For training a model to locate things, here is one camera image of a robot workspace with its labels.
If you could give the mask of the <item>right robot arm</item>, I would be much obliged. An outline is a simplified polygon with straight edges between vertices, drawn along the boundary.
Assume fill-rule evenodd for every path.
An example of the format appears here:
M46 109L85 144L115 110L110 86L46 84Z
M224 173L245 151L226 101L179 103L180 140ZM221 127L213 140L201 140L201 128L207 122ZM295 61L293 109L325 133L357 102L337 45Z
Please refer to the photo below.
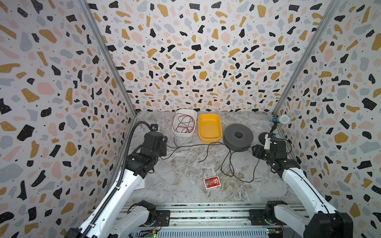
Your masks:
M266 161L302 202L308 216L305 217L283 201L268 201L264 219L268 224L282 222L302 238L351 238L353 221L347 213L341 213L310 183L299 164L288 159L286 141L268 138L264 145L255 145L253 155Z

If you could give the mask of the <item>blue toy microphone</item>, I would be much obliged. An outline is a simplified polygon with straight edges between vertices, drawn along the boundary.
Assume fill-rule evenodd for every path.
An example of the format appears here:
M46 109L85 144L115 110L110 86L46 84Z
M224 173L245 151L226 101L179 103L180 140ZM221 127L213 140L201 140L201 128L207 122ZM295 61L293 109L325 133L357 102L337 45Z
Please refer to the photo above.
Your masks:
M273 118L273 119L269 120L269 122L288 124L290 122L290 117L288 115L281 115L280 117Z

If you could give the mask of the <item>aluminium corner rail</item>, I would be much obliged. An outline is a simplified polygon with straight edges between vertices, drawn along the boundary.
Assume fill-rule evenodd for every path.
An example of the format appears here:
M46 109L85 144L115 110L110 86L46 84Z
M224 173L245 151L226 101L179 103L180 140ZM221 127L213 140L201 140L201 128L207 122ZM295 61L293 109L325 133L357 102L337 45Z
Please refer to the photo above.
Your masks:
M280 99L278 100L274 110L272 111L273 116L276 116L279 113L279 111L282 107L282 104L284 103L284 101L287 98L288 93L292 90L292 86L297 81L299 74L301 73L301 71L304 68L305 64L307 63L308 59L311 57L312 53L314 52L314 48L318 44L322 34L326 30L326 28L327 28L330 20L332 19L333 15L335 14L337 9L339 8L339 5L340 5L339 0L330 1L329 5L328 5L328 7L324 13L323 19L320 21L320 24L317 27L317 30L316 30L315 34L313 35L310 43L308 44L304 54L302 55L299 62L296 64L296 68L293 71L293 74L291 75L290 80L288 81L287 85L285 86L284 91L280 96Z
M107 45L102 38L101 31L99 30L98 25L96 23L96 20L92 15L92 12L88 6L88 2L85 0L78 0L77 2L78 2L78 5L79 5L81 12L84 15L84 19L88 23L88 27L94 36L94 39L95 39L95 41L99 47L99 50L102 53L102 55L105 59L105 62L107 64L107 66L109 67L109 70L110 70L114 80L116 81L117 87L118 87L121 95L124 98L128 112L132 118L135 118L137 116L137 112L136 112L135 108L133 107L133 104L130 100L130 97L126 91L126 88L125 88L122 80L121 80L121 76L119 75L118 70L114 64L114 61L113 61L113 59L109 53Z

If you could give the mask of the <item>grey perforated cable spool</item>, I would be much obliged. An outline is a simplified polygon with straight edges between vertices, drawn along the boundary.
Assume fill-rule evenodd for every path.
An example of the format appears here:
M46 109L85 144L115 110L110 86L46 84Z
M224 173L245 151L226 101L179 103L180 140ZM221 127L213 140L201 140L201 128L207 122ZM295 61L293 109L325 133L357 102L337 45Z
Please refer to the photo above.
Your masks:
M254 140L252 131L241 124L229 125L223 135L223 143L231 151L244 152L248 150Z

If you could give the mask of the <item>yellow plastic bin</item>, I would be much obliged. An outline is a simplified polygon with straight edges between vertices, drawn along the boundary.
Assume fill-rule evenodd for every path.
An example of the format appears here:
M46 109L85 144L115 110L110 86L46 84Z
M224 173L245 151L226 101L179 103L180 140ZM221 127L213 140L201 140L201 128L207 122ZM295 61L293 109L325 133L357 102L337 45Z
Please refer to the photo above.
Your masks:
M220 117L217 114L201 114L198 118L198 134L203 143L219 142L223 135Z

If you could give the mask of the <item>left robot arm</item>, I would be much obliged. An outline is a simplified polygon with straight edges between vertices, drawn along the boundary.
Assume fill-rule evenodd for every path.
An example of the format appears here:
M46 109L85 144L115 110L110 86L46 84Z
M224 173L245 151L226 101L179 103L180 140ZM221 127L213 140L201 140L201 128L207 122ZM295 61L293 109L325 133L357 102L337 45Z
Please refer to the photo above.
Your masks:
M139 125L147 126L149 132L144 142L129 153L134 131ZM78 228L71 228L66 238L127 238L140 226L157 224L156 206L142 200L133 205L122 218L118 215L133 191L144 178L154 172L159 157L167 153L168 138L154 130L144 121L136 122L127 140L126 151L118 176L94 212Z

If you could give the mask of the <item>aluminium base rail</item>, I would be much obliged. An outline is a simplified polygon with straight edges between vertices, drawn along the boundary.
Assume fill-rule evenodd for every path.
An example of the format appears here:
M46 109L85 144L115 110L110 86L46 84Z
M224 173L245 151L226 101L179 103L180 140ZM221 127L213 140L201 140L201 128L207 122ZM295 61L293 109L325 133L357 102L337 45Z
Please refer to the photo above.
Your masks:
M297 238L285 222L264 219L263 203L158 204L158 225L140 226L130 238Z

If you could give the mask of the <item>black microphone stand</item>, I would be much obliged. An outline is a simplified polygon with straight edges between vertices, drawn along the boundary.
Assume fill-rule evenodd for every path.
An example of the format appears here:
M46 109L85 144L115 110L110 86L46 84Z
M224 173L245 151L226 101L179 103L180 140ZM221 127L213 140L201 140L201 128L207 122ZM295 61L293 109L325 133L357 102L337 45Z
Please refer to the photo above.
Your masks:
M273 122L273 125L272 125L272 127L271 127L270 132L262 132L262 133L258 136L259 142L260 142L262 145L265 145L265 143L266 143L266 139L267 139L267 138L272 138L272 137L275 136L274 131L277 129L277 126L278 126L278 122Z

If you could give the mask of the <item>aluminium corner rail right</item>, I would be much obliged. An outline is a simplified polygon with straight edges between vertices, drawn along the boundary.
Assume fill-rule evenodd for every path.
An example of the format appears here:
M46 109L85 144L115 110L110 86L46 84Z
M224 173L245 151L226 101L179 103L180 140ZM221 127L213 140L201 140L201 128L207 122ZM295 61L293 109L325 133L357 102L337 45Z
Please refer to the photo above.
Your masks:
M333 15L335 14L337 9L339 8L339 5L340 5L339 0L330 1L329 5L328 5L328 7L324 13L323 19L320 21L320 24L317 27L317 30L316 30L315 34L313 35L310 43L308 44L304 54L302 55L299 62L296 64L296 68L293 71L293 74L291 75L290 80L288 81L287 85L285 86L284 91L280 96L280 99L278 100L274 110L272 111L273 116L276 116L279 113L279 111L282 107L282 104L284 103L284 101L287 98L288 93L292 90L292 86L297 81L299 74L301 73L301 71L304 68L305 64L307 63L308 59L311 57L312 53L314 52L314 48L318 44L322 34L326 30L326 28L327 28L330 20L332 19Z

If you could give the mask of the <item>white plastic bin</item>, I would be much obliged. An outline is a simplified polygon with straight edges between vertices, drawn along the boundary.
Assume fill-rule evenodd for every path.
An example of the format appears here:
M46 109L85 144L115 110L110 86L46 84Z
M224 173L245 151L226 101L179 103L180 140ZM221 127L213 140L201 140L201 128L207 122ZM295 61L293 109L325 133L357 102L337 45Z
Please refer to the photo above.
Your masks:
M197 112L190 109L179 109L172 120L172 132L176 137L189 138L195 132Z

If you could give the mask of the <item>aluminium corner rail left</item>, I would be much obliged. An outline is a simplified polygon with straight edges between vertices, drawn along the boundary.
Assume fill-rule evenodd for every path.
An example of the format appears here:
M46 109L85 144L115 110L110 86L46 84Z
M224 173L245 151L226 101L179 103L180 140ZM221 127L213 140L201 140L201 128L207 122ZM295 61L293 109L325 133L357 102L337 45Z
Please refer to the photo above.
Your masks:
M133 107L133 104L130 100L130 97L126 91L126 88L125 88L122 80L121 80L121 76L119 75L118 70L114 64L114 61L113 61L113 59L109 53L107 45L102 38L101 31L99 30L98 25L96 23L96 20L92 15L92 12L88 6L88 2L85 0L78 0L77 2L78 2L78 5L79 5L81 12L84 15L84 19L88 23L88 27L94 36L94 39L95 39L95 41L99 47L99 50L102 53L102 55L105 59L105 62L107 64L107 66L109 67L109 70L110 70L114 80L116 81L117 87L118 87L121 95L124 98L128 112L132 118L135 118L137 116L137 112L136 112L135 108Z

